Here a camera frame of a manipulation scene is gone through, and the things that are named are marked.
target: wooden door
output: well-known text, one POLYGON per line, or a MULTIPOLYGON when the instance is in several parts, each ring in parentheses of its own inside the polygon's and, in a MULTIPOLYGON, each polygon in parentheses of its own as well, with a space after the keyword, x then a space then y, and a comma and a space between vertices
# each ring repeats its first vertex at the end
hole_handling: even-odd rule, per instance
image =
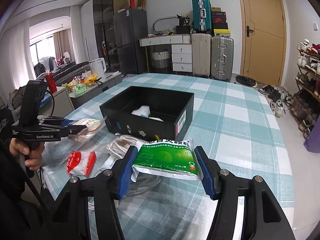
POLYGON ((281 0, 243 0, 245 52, 243 75, 280 85, 286 29, 281 0))

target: red cup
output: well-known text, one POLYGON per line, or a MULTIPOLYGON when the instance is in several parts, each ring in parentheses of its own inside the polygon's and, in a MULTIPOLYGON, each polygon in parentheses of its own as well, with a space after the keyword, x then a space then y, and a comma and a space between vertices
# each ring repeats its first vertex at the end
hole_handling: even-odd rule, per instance
POLYGON ((48 73, 47 75, 45 75, 45 80, 48 83, 48 88, 50 89, 51 93, 56 92, 57 87, 55 81, 53 80, 52 73, 48 73))

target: human hand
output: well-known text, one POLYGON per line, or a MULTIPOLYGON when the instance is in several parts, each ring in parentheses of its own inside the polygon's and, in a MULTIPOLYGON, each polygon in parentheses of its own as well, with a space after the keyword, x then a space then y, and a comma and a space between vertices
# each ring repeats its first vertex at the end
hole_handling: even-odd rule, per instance
POLYGON ((40 168, 42 163, 41 153, 44 151, 44 142, 40 142, 37 149, 30 151, 29 147, 17 138, 12 138, 9 146, 11 154, 19 161, 19 154, 28 155, 29 160, 25 161, 25 166, 31 171, 35 171, 40 168))

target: white curtain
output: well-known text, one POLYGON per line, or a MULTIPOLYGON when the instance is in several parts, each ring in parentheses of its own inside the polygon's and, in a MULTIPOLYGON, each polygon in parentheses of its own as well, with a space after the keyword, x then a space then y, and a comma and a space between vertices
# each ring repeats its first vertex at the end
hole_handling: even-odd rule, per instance
POLYGON ((10 92, 34 79, 27 19, 6 30, 0 39, 0 96, 4 103, 10 92))
POLYGON ((73 52, 75 54, 76 63, 81 63, 86 61, 86 59, 84 54, 84 46, 82 42, 79 5, 70 6, 70 19, 73 52))

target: teal suitcase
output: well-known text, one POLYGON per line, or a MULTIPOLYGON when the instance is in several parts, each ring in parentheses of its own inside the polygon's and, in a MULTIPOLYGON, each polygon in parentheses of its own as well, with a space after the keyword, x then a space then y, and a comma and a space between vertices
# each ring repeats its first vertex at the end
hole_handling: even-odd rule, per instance
POLYGON ((192 0, 194 30, 211 34, 212 16, 210 0, 192 0))

